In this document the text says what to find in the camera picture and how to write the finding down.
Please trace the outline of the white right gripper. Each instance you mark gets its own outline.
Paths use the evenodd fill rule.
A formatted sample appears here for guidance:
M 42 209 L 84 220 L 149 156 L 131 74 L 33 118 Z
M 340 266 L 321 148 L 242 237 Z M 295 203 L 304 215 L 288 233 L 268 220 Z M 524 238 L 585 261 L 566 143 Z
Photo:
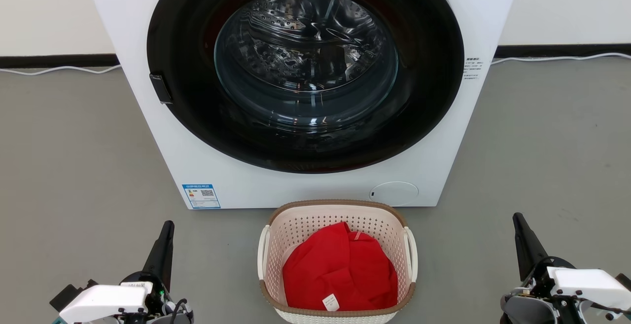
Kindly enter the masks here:
M 512 216 L 519 277 L 530 297 L 552 303 L 555 299 L 590 302 L 603 311 L 630 310 L 630 280 L 601 269 L 577 269 L 561 257 L 548 256 L 523 214 Z

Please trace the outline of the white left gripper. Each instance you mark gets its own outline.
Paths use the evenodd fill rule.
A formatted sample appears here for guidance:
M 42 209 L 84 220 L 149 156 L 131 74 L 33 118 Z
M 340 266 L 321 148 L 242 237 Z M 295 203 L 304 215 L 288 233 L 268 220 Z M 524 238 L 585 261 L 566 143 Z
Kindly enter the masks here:
M 169 323 L 175 224 L 164 222 L 142 272 L 118 285 L 90 280 L 85 288 L 68 285 L 57 295 L 59 320 L 64 324 Z

